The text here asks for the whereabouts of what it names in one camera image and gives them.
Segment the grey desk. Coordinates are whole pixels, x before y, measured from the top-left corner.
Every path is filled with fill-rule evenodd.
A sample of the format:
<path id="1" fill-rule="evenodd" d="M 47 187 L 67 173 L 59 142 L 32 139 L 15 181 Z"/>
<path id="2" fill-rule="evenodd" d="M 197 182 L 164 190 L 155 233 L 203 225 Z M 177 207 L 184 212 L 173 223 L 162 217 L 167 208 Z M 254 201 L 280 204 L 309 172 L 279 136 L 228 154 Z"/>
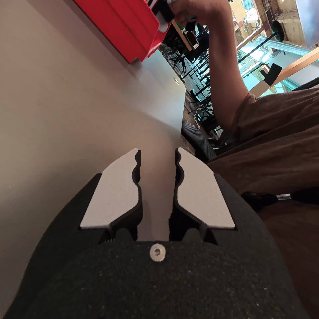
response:
<path id="1" fill-rule="evenodd" d="M 83 186 L 142 153 L 141 241 L 168 240 L 186 88 L 159 51 L 129 64 L 73 1 L 1 1 L 1 316 Z"/>

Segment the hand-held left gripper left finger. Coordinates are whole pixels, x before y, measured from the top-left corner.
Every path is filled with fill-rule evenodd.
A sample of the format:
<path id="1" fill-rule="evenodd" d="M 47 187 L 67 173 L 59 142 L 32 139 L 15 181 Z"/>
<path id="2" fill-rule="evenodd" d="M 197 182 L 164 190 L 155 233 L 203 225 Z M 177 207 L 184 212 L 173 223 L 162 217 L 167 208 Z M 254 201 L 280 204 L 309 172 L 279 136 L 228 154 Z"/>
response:
<path id="1" fill-rule="evenodd" d="M 105 229 L 115 234 L 126 228 L 137 234 L 143 218 L 140 167 L 141 150 L 132 149 L 104 169 L 80 223 L 82 230 Z"/>

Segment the person's brown clothing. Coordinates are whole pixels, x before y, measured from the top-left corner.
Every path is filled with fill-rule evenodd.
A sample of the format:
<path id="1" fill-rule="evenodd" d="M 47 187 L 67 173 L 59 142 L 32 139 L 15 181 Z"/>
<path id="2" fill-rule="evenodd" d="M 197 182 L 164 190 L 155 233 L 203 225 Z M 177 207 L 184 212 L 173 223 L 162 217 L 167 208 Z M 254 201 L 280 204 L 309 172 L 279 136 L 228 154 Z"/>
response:
<path id="1" fill-rule="evenodd" d="M 229 132 L 235 147 L 207 165 L 240 195 L 291 194 L 318 187 L 318 88 L 258 99 L 249 94 Z M 292 200 L 260 212 L 311 318 L 318 318 L 318 214 L 318 205 Z"/>

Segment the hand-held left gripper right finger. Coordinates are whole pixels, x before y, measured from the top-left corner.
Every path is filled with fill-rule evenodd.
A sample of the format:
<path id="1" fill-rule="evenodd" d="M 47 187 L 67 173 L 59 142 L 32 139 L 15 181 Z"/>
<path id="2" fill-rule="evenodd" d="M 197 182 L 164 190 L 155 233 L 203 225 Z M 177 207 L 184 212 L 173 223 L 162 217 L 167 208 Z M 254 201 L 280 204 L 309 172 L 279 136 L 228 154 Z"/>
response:
<path id="1" fill-rule="evenodd" d="M 175 151 L 175 165 L 170 234 L 186 234 L 192 228 L 200 234 L 236 230 L 213 171 L 183 148 Z"/>

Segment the wooden table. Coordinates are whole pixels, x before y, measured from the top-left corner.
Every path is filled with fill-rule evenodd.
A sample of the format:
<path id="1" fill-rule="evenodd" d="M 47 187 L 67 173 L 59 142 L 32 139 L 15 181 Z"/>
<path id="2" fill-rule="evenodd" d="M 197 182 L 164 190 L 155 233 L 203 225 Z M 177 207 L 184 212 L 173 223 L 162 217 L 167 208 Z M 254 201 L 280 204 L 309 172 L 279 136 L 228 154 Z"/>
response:
<path id="1" fill-rule="evenodd" d="M 173 25 L 174 29 L 178 33 L 178 36 L 181 38 L 181 41 L 184 43 L 188 51 L 195 51 L 199 47 L 196 36 L 191 35 L 191 33 L 189 33 L 188 35 L 187 32 L 182 31 L 174 19 L 171 21 L 171 24 Z"/>

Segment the person's right forearm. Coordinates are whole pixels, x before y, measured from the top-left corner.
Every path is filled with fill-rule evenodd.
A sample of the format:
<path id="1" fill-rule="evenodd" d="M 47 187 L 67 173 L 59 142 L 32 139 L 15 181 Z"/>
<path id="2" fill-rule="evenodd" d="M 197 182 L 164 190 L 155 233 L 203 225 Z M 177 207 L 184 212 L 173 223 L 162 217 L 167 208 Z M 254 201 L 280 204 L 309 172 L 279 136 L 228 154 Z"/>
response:
<path id="1" fill-rule="evenodd" d="M 219 10 L 208 21 L 211 102 L 219 125 L 230 131 L 249 92 L 238 68 L 232 14 Z"/>

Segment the person's right hand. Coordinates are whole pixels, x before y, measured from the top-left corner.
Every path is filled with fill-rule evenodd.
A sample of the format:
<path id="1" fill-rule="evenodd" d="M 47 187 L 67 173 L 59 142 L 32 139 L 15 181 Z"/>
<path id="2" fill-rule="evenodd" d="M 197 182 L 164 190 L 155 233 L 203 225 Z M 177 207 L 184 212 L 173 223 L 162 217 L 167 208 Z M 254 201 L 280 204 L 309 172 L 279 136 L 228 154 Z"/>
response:
<path id="1" fill-rule="evenodd" d="M 229 2 L 226 0 L 176 0 L 169 3 L 174 19 L 186 26 L 191 18 L 201 25 L 233 26 L 233 16 Z"/>

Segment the black round pole weight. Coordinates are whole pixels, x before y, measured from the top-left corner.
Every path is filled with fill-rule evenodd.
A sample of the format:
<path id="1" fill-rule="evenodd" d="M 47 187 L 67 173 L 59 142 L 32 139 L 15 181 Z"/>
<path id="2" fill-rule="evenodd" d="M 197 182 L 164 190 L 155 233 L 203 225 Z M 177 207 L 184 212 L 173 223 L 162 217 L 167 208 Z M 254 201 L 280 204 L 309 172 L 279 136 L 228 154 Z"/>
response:
<path id="1" fill-rule="evenodd" d="M 272 22 L 272 31 L 273 31 L 273 34 L 275 39 L 278 41 L 278 42 L 283 42 L 285 40 L 285 31 L 281 25 L 281 23 L 277 20 L 274 20 Z"/>

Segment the black tripod stand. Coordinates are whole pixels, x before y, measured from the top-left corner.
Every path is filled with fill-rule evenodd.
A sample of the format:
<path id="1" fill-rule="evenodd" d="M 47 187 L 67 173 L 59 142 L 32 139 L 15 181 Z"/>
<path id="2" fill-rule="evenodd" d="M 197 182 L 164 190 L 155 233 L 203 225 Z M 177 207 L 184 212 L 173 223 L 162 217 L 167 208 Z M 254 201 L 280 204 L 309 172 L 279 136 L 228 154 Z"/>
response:
<path id="1" fill-rule="evenodd" d="M 204 121 L 214 116 L 211 102 L 208 52 L 199 57 L 194 64 L 186 64 L 189 70 L 182 78 L 186 86 L 185 104 L 189 114 Z"/>

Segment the red plastic bin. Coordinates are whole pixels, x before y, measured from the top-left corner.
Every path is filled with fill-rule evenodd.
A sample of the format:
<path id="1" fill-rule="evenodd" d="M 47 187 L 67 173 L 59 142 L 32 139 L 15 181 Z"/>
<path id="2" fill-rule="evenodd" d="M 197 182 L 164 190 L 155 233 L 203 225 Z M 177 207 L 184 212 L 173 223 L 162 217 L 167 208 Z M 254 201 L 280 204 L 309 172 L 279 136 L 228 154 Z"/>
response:
<path id="1" fill-rule="evenodd" d="M 74 2 L 128 63 L 149 58 L 168 32 L 159 31 L 159 21 L 145 0 Z"/>

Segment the black office chair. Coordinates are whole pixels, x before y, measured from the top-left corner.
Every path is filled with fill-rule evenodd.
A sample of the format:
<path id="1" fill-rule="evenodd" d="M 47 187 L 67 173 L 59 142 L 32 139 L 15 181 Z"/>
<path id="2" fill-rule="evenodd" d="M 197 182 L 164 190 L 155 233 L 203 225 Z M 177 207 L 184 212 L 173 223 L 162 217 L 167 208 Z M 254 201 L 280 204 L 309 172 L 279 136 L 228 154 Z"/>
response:
<path id="1" fill-rule="evenodd" d="M 209 162 L 217 157 L 204 135 L 190 122 L 182 121 L 181 135 L 189 142 L 195 151 L 195 157 L 202 162 Z"/>

